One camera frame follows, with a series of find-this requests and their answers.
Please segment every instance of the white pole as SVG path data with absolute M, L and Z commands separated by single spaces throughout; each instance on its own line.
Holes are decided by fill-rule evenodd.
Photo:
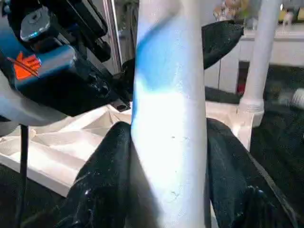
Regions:
M 141 0 L 133 99 L 132 228 L 209 226 L 201 0 Z
M 255 115 L 254 126 L 264 114 L 263 93 L 282 0 L 263 0 L 260 9 L 246 89 L 239 110 Z

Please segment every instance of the blue paint smear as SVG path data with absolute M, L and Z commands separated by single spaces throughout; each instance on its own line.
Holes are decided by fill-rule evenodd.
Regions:
M 187 65 L 183 46 L 184 22 L 174 19 L 156 26 L 142 40 L 136 53 L 136 77 L 149 91 L 166 91 L 174 86 Z

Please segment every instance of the orange logo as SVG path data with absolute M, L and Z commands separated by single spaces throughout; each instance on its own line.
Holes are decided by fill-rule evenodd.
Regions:
M 18 80 L 38 76 L 37 70 L 41 67 L 41 62 L 35 55 L 24 58 L 23 53 L 20 52 L 16 60 L 10 57 L 8 57 L 8 60 L 14 63 L 16 78 Z

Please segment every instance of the figurine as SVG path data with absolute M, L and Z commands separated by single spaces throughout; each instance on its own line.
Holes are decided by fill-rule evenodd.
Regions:
M 283 29 L 287 28 L 290 29 L 293 20 L 295 18 L 295 15 L 298 15 L 299 9 L 293 9 L 293 8 L 289 8 L 287 9 L 287 13 L 284 16 L 283 19 Z
M 240 12 L 242 0 L 225 0 L 220 6 L 217 6 L 213 15 L 217 21 L 232 20 Z

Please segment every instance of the black cable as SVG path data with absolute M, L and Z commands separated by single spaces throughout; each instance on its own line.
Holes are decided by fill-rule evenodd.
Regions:
M 28 169 L 28 150 L 29 150 L 29 128 L 21 125 L 21 159 L 20 159 L 20 175 L 21 183 L 17 199 L 15 226 L 20 228 L 22 222 L 22 214 L 25 204 L 25 192 L 27 189 L 27 169 Z

